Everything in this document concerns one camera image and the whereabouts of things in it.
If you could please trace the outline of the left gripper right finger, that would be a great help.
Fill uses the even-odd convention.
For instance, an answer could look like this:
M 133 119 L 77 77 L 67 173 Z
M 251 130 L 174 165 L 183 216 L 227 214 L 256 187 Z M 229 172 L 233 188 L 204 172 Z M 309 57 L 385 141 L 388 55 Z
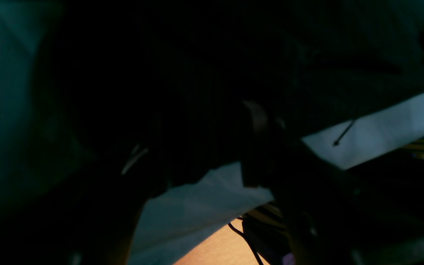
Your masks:
M 424 160 L 395 151 L 341 170 L 244 106 L 244 182 L 270 188 L 296 264 L 424 265 Z

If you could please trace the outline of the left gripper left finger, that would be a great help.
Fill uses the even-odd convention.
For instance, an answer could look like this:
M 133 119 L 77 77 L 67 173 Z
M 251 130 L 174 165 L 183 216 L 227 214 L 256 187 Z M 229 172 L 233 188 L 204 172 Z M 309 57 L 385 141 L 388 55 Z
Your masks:
M 166 190 L 142 146 L 62 181 L 0 222 L 0 265 L 125 265 L 146 202 Z

